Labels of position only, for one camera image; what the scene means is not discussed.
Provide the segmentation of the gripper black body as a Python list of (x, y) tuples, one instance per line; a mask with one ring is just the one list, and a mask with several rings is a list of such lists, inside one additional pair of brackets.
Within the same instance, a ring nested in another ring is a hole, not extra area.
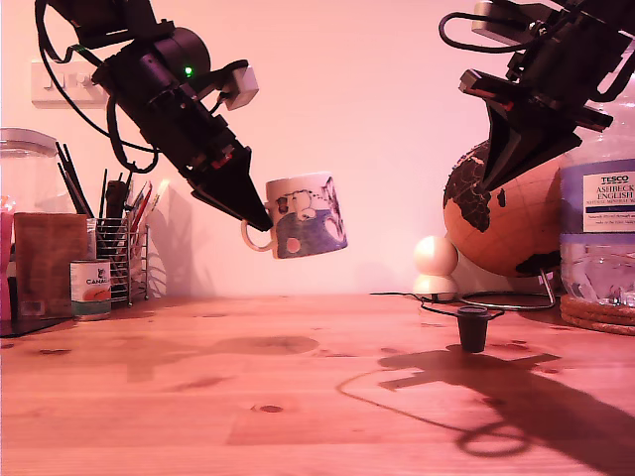
[(459, 90), (506, 110), (523, 110), (527, 122), (602, 131), (612, 118), (586, 106), (614, 71), (614, 29), (606, 24), (567, 24), (512, 57), (509, 79), (467, 70)]
[(191, 182), (212, 182), (243, 172), (243, 146), (219, 115), (182, 88), (165, 91), (148, 104), (147, 141), (158, 147)]

